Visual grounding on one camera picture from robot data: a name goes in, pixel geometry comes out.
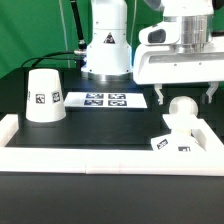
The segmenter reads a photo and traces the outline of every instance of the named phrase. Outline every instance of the green wall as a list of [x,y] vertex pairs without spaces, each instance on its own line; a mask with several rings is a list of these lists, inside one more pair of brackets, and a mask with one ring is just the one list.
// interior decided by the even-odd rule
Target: green wall
[[[132,30],[134,0],[128,4],[128,42]],[[77,48],[77,35],[69,0],[62,0],[68,49]],[[84,36],[92,38],[90,0],[77,0]],[[138,32],[162,20],[162,15],[137,0],[137,16],[133,48],[138,45]],[[224,30],[224,9],[215,13],[214,28]],[[18,68],[25,60],[66,50],[59,0],[1,0],[0,1],[0,77]],[[51,67],[68,67],[66,61],[44,61]]]

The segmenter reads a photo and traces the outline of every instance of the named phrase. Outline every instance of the white block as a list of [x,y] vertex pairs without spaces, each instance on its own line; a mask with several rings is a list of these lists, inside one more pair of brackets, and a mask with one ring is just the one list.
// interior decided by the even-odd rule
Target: white block
[[212,131],[204,119],[199,119],[200,129],[192,130],[192,134],[206,151],[224,151],[224,145]]
[[120,150],[89,150],[86,153],[87,174],[119,174]]
[[5,147],[18,129],[18,115],[7,114],[0,121],[0,147]]
[[201,123],[194,114],[163,114],[169,129],[199,129]]
[[85,150],[1,148],[0,171],[85,173]]
[[224,176],[224,152],[125,151],[120,174]]

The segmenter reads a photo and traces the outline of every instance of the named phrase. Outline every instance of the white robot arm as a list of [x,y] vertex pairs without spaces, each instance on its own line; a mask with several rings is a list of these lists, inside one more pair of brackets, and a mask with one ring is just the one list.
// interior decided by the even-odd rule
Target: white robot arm
[[212,0],[144,0],[163,11],[163,21],[139,33],[133,78],[139,85],[154,84],[163,104],[162,84],[208,82],[204,103],[224,81],[224,37],[212,37]]
[[132,76],[131,47],[126,41],[125,0],[91,0],[93,37],[87,47],[84,77],[100,81]]

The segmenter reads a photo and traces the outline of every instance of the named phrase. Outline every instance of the white cup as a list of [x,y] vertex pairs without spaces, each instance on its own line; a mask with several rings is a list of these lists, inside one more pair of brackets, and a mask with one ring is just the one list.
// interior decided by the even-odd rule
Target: white cup
[[54,122],[66,116],[59,73],[55,69],[29,72],[26,118],[34,122]]

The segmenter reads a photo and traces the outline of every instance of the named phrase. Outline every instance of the black surface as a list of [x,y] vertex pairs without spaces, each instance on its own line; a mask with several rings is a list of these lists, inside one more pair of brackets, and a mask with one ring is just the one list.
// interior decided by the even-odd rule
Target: black surface
[[[118,144],[131,148],[131,144],[138,143],[134,145],[135,149],[142,145],[146,149],[152,136],[167,133],[161,115],[168,112],[170,100],[180,95],[190,96],[198,102],[199,117],[204,118],[223,140],[224,95],[221,89],[214,95],[212,104],[203,105],[201,95],[207,86],[165,86],[167,104],[159,106],[150,86],[139,88],[133,82],[101,86],[80,79],[72,70],[61,72],[64,96],[70,90],[143,92],[149,108],[127,111],[74,109],[69,110],[67,118],[60,122],[45,125],[29,122],[24,119],[26,90],[21,87],[27,83],[25,70],[15,70],[5,81],[0,80],[3,99],[0,116],[7,112],[20,115],[20,131],[12,145],[59,144],[83,148],[103,145],[110,148]],[[16,94],[7,97],[18,102],[3,105],[11,88]],[[90,123],[97,122],[100,117],[105,119],[94,129]],[[102,138],[90,138],[96,130],[101,131]],[[122,137],[115,141],[114,136]],[[223,177],[0,172],[0,224],[223,224],[223,211]]]
[[224,179],[0,175],[0,223],[223,224]]
[[165,104],[158,104],[153,86],[137,86],[132,80],[96,82],[80,77],[74,69],[60,71],[64,98],[74,92],[143,93],[147,109],[66,108],[66,118],[53,123],[35,123],[25,118],[29,69],[16,69],[0,80],[0,112],[19,114],[19,131],[7,146],[151,149],[150,139],[170,133],[162,119],[169,113],[169,103],[176,96],[189,96],[199,107],[199,118],[207,121],[223,141],[224,91],[218,89],[212,104],[202,103],[208,84],[164,85]]

